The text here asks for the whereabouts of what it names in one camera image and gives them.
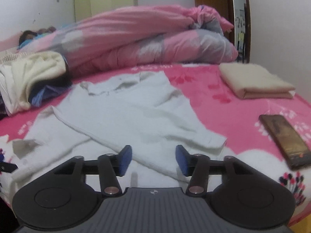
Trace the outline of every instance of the gray ribbed plate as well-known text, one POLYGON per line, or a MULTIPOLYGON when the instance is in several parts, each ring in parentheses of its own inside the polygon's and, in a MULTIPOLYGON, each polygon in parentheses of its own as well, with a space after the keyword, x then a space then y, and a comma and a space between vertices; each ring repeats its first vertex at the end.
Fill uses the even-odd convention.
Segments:
MULTIPOLYGON (((41 231, 21 228, 18 233, 41 231)), ((218 217, 201 198, 181 188, 128 188, 119 198, 103 201, 98 211, 79 226, 57 233, 291 233, 286 226, 271 230, 239 228, 218 217)))

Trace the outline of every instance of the smartphone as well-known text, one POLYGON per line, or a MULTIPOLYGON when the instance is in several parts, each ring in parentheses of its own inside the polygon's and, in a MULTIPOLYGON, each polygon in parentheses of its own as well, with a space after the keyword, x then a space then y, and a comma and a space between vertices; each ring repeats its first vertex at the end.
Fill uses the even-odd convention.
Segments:
POLYGON ((311 151, 283 116, 260 115, 259 120, 278 145, 290 169, 311 165, 311 151))

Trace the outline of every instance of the bed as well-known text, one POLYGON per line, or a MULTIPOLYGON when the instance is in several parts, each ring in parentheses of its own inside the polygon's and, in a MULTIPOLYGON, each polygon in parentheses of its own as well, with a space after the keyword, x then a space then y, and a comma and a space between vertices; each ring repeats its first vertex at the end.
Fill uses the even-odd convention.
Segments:
MULTIPOLYGON (((98 83, 116 75, 136 74, 141 71, 164 71, 170 83, 189 98, 193 110, 204 126, 227 137, 226 147, 221 153, 222 157, 234 155, 277 182, 280 182, 281 177, 303 176, 304 179, 298 190, 299 195, 293 194, 296 199, 296 210, 290 225, 294 225, 311 213, 311 187, 309 184, 311 169, 302 169, 299 172, 290 171, 279 149, 258 121, 260 114, 284 115, 311 147, 311 105, 307 101, 298 94, 291 100, 239 100, 221 80, 218 66, 206 64, 151 64, 99 73, 75 80, 74 83, 77 84, 81 81, 98 83)), ((23 139, 40 111, 49 105, 58 105, 65 97, 66 94, 46 103, 41 108, 18 113, 0 122, 0 142, 4 161, 10 162, 10 152, 6 151, 6 148, 9 150, 9 143, 6 144, 6 140, 23 139)), ((85 147, 77 146, 61 160, 52 163, 18 184, 11 183, 10 174, 2 173, 0 183, 3 188, 0 196, 10 205, 14 193, 23 185, 76 155, 82 155, 86 160, 91 160, 101 155, 101 151, 92 148, 91 151, 86 152, 85 147)), ((100 190, 96 176, 87 176, 86 181, 95 190, 100 190)), ((184 188, 187 185, 186 179, 177 181, 135 161, 130 164, 126 175, 119 178, 119 181, 123 190, 129 186, 181 186, 184 188)), ((219 176, 212 176, 209 179, 208 191, 213 190, 220 183, 219 176)), ((289 184, 287 188, 294 193, 293 186, 289 184)))

